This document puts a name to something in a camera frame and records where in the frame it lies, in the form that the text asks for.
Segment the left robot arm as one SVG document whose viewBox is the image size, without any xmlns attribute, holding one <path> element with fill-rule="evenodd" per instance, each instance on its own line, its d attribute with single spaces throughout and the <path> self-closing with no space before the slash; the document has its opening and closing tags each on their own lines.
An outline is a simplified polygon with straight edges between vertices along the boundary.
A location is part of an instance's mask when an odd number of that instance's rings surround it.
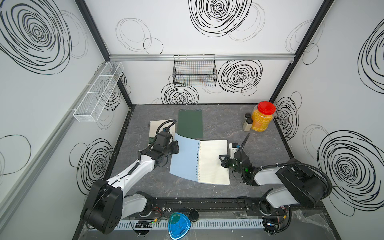
<svg viewBox="0 0 384 240">
<path fill-rule="evenodd" d="M 103 234 L 109 234 L 121 219 L 134 214 L 152 213 L 152 196 L 129 190 L 165 158 L 178 154 L 179 145 L 171 133 L 160 132 L 146 149 L 138 152 L 134 163 L 106 181 L 93 183 L 81 212 L 81 220 Z"/>
</svg>

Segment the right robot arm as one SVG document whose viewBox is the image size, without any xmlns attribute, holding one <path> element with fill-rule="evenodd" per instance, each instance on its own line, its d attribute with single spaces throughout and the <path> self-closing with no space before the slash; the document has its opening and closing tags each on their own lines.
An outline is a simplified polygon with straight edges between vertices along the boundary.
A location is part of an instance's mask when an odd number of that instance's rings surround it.
<svg viewBox="0 0 384 240">
<path fill-rule="evenodd" d="M 220 155 L 219 160 L 222 167 L 239 173 L 246 185 L 282 185 L 279 189 L 268 190 L 258 198 L 257 209 L 265 216 L 288 205 L 299 204 L 313 208 L 332 193 L 332 182 L 327 174 L 296 159 L 254 167 L 247 155 L 237 151 L 232 156 Z"/>
</svg>

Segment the light blue spiral notebook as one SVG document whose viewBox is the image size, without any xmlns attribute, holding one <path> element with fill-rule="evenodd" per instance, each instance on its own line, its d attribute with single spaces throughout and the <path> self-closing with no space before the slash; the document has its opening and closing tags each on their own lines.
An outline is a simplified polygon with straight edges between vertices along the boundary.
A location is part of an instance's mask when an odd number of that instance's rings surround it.
<svg viewBox="0 0 384 240">
<path fill-rule="evenodd" d="M 201 184 L 230 184 L 229 170 L 219 156 L 228 153 L 227 140 L 195 140 L 175 135 L 179 153 L 172 156 L 170 174 Z"/>
</svg>

